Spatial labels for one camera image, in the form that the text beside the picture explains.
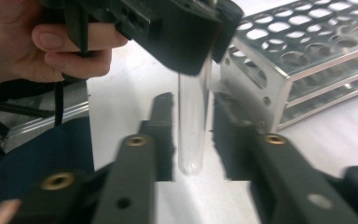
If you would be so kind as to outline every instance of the black cable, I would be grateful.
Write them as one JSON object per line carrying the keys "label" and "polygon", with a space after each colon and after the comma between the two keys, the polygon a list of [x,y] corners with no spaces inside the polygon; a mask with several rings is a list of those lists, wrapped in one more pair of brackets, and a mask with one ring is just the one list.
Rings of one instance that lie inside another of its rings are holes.
{"label": "black cable", "polygon": [[54,126],[62,124],[63,117],[63,82],[54,83],[55,120]]}

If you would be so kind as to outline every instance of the person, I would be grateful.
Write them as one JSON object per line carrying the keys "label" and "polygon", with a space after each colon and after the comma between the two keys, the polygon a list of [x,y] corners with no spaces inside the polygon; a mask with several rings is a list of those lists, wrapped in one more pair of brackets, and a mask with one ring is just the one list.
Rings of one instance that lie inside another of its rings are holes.
{"label": "person", "polygon": [[[62,73],[80,78],[103,76],[110,69],[112,49],[127,43],[114,24],[90,23],[89,50],[93,53],[82,58],[74,54],[79,49],[68,38],[66,26],[45,20],[45,9],[37,0],[0,0],[0,83],[15,79],[57,82]],[[32,150],[27,150],[22,156],[30,156]],[[11,220],[20,203],[1,203],[0,224]]]}

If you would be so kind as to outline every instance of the test tube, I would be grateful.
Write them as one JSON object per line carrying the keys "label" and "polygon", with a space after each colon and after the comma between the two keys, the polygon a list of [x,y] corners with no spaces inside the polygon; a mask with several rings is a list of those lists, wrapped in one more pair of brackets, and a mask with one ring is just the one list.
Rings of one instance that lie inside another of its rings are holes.
{"label": "test tube", "polygon": [[209,57],[197,77],[179,76],[178,165],[184,175],[195,175],[202,167],[211,68]]}

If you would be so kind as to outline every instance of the fingernail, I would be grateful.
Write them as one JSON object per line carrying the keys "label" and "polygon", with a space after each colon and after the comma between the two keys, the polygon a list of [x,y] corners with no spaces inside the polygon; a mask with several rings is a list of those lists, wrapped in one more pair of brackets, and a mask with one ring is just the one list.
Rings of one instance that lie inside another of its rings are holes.
{"label": "fingernail", "polygon": [[52,55],[50,53],[47,53],[45,55],[45,62],[55,68],[63,69],[65,67],[65,63],[63,62],[63,59],[58,55]]}
{"label": "fingernail", "polygon": [[41,33],[40,42],[47,49],[56,49],[63,46],[63,40],[59,35],[52,33]]}

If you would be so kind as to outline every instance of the white surface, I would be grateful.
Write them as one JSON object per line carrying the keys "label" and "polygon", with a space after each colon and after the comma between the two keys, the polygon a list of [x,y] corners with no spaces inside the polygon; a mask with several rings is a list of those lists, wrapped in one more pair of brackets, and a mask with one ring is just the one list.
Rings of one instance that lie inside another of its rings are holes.
{"label": "white surface", "polygon": [[[292,1],[236,2],[249,15]],[[177,75],[136,43],[113,52],[109,75],[88,81],[97,168],[116,156],[120,139],[137,133],[139,121],[148,118],[153,97],[167,91],[177,93]],[[358,165],[358,97],[302,120],[280,134],[291,139],[316,168],[340,175],[344,167]],[[175,182],[157,183],[157,223],[258,223],[248,184],[224,179],[210,132],[206,139],[203,168],[198,175],[184,176],[175,165]]]}

